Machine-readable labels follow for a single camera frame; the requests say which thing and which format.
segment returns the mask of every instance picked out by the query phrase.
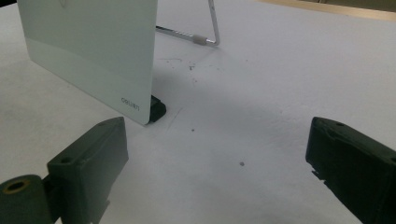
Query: white glass board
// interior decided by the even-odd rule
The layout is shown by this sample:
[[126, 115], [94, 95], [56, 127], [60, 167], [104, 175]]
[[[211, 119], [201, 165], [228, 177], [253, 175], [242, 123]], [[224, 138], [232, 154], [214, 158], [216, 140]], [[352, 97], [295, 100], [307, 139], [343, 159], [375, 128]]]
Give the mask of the white glass board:
[[157, 0], [19, 0], [35, 63], [149, 122]]

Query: white table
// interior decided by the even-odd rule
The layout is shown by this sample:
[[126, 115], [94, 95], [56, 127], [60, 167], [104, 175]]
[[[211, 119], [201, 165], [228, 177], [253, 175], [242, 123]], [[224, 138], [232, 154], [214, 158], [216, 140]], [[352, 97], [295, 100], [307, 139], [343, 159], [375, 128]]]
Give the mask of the white table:
[[[157, 34], [153, 95], [168, 112], [147, 127], [126, 120], [131, 159], [101, 223], [359, 223], [311, 174], [305, 147], [320, 116], [396, 148], [396, 23], [216, 6], [217, 49]], [[211, 31], [206, 1], [159, 7], [160, 25]], [[118, 116], [32, 63], [17, 6], [0, 8], [1, 182], [44, 177], [51, 158]]]

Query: black base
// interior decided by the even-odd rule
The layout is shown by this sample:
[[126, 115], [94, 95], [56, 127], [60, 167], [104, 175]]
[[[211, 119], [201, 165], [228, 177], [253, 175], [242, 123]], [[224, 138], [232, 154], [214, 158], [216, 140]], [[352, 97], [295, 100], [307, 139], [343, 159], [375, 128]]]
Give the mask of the black base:
[[163, 115], [166, 114], [166, 106], [156, 98], [155, 96], [151, 95], [151, 108], [149, 111], [149, 122], [155, 122], [158, 119], [162, 118]]

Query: metal stand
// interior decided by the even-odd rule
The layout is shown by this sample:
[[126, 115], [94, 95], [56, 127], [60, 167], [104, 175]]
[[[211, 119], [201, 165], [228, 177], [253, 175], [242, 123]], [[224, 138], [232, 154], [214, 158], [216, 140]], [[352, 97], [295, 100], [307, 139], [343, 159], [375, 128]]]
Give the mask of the metal stand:
[[209, 9], [210, 9], [210, 15], [212, 16], [212, 23], [213, 23], [213, 29], [215, 31], [215, 40], [210, 40], [205, 36], [201, 35], [189, 35], [182, 33], [180, 31], [175, 31], [171, 30], [168, 28], [164, 28], [161, 26], [156, 26], [157, 32], [166, 34], [166, 35], [171, 35], [177, 38], [189, 40], [195, 44], [199, 45], [207, 45], [210, 47], [215, 47], [218, 46], [220, 43], [220, 38], [219, 38], [219, 27], [218, 27], [218, 20], [216, 17], [216, 10], [215, 10], [215, 3], [213, 2], [214, 0], [208, 0], [209, 2]]

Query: white surface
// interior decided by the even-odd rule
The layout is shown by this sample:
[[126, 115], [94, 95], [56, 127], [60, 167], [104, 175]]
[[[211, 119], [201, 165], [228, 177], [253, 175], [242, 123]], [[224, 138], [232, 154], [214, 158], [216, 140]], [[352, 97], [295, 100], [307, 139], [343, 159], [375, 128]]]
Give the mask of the white surface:
[[141, 124], [149, 122], [157, 0], [20, 0], [35, 63]]
[[[311, 174], [305, 147], [322, 116], [396, 148], [396, 24], [216, 6], [218, 49], [156, 36], [153, 94], [168, 112], [147, 127], [126, 120], [131, 159], [101, 223], [359, 223]], [[206, 1], [163, 0], [158, 23], [206, 35], [206, 13]], [[15, 6], [0, 9], [0, 34], [0, 180], [45, 176], [52, 157], [120, 114], [29, 60]]]

